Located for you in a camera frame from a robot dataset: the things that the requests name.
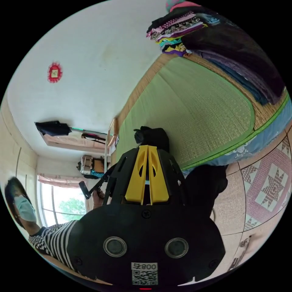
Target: green mat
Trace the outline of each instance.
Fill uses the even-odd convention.
[[[120,126],[116,159],[137,146],[134,129],[163,128],[170,152],[186,167],[251,134],[254,110],[231,83],[184,58],[171,59],[153,78]]]

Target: striped shirt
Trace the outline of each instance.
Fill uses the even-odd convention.
[[[39,253],[49,255],[75,271],[67,253],[67,245],[76,222],[78,220],[42,227],[38,233],[29,236],[28,241]]]

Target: green foliage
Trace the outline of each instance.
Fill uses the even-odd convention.
[[[59,208],[62,210],[63,213],[76,214],[76,215],[62,214],[64,219],[68,221],[79,220],[86,213],[84,201],[75,198],[71,198],[68,201],[61,202],[59,204]]]

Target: curtain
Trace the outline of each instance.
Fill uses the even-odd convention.
[[[87,180],[83,177],[77,176],[56,176],[47,175],[44,173],[38,173],[38,181],[41,183],[49,184],[52,186],[59,186],[62,188],[79,188],[79,183],[84,181],[87,184]]]

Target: stack of clothes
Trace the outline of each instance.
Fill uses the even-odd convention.
[[[147,37],[165,54],[197,54],[250,91],[261,105],[276,104],[285,84],[277,69],[242,29],[192,0],[167,0],[167,15],[152,21]]]

